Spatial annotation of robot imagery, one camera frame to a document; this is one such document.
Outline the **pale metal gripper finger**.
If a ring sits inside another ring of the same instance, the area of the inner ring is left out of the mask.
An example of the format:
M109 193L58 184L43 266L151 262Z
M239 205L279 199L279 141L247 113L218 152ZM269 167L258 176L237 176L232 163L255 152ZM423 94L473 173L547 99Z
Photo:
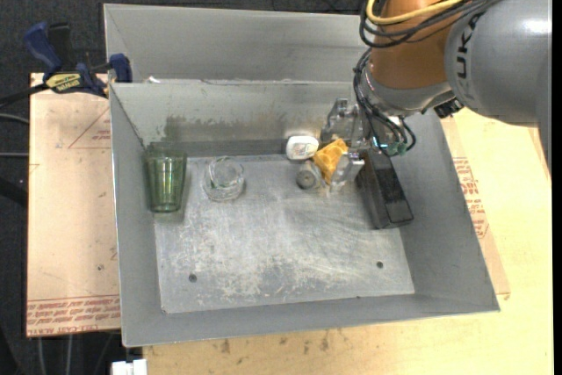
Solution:
M347 182L354 182L363 167L364 160L359 154L343 154L331 176L330 190L339 191Z

